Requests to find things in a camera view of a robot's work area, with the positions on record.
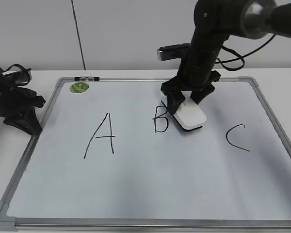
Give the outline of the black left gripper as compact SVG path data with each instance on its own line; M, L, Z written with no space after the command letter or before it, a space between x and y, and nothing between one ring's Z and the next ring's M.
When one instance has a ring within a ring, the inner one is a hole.
M5 125L29 135L39 135L42 127L34 108L41 108L45 103L45 99L36 91L10 82L0 82L0 117L5 117Z

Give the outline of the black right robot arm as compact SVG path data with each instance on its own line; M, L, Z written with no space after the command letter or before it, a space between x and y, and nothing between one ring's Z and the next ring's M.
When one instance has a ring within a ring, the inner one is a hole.
M230 36L261 39L266 34L291 38L291 3L273 0L199 0L194 9L195 30L189 44L160 47L161 61L181 59L175 77L161 85L167 110L174 114L184 102L183 91L199 104L215 88L221 75L213 71Z

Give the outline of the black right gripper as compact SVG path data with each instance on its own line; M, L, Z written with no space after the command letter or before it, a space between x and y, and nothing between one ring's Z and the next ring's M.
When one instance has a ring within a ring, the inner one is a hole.
M190 98L199 105L206 96L215 90L212 83L218 82L219 80L220 73L218 71L211 71L204 83L199 76L194 77L191 82L179 75L162 83L161 92L167 96L167 110L169 114L174 114L185 101L185 97L181 91L192 91Z

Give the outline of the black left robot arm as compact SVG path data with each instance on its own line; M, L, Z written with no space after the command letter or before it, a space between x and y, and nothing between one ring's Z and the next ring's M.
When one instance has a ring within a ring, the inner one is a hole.
M26 88L32 80L31 69L13 64L6 70L0 67L0 117L3 123L29 135L39 135L42 127L35 108L42 108L45 99Z

